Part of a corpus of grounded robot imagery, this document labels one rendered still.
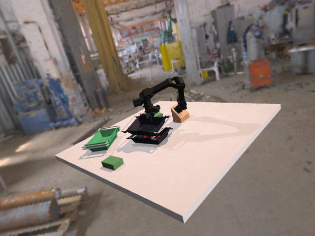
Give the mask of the green rectangular block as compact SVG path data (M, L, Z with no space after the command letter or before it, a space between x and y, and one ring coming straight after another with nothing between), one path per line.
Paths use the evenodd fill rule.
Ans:
M108 156L106 159L102 161L103 167L116 170L118 169L121 165L124 164L123 158L116 157L116 156Z
M155 116L155 117L163 117L163 113L158 112L158 113L156 113L154 116Z

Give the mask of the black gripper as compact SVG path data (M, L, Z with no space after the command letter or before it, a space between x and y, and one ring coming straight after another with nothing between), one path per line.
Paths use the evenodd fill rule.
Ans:
M151 112L149 111L149 106L152 106L151 104L148 105L144 105L143 108L145 108L145 113L146 114L141 114L140 115L140 119L147 119L151 124L152 124L152 117L154 117L154 115L156 114L155 112Z

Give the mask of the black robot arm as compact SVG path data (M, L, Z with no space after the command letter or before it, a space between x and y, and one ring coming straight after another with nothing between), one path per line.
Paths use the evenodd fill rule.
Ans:
M172 83L172 81L175 81L175 83ZM146 88L141 91L139 94L140 98L133 99L134 107L141 106L143 103L144 105L151 104L151 98L158 92L166 89L167 87L173 87L175 89L178 89L179 97L177 98L178 105L174 107L174 110L179 114L183 110L187 109L187 103L185 101L184 97L184 88L185 83L182 77L173 77L168 78L164 82L152 87L152 88ZM158 113L160 110L160 106L149 106L149 111Z

